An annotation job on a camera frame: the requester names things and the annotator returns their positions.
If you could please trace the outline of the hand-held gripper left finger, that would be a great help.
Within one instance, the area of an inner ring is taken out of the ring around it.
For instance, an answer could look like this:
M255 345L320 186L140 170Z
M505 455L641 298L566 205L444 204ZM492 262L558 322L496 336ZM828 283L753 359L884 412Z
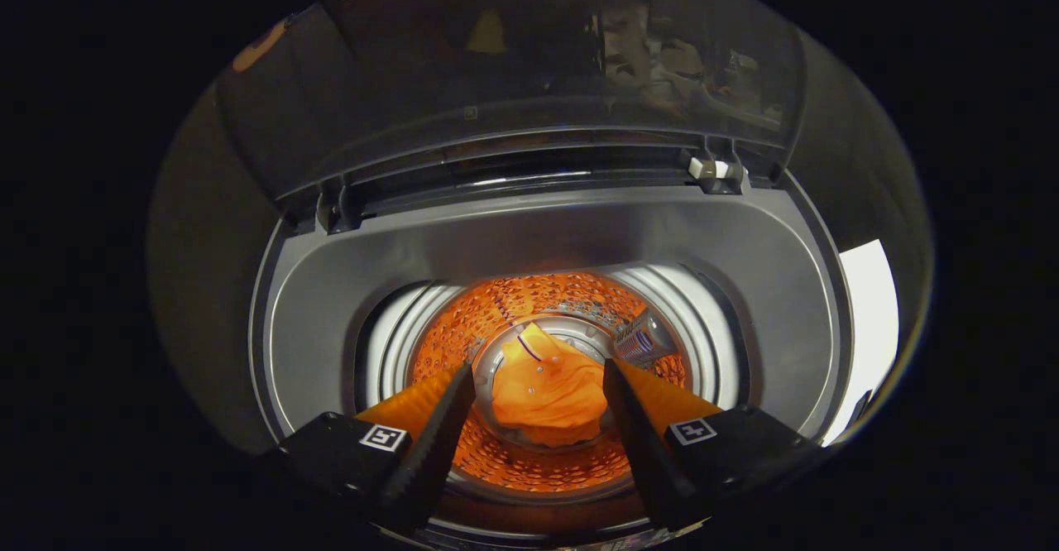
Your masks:
M277 445L277 472L400 535L438 506L474 399L472 366L447 367L355 415L321 413Z

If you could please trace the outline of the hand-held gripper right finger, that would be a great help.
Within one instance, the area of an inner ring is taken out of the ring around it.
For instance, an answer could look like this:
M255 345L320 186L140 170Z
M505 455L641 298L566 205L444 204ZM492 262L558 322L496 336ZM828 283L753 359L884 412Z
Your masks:
M654 527L748 515L829 456L756 405L723 410L625 360L606 360L604 393Z

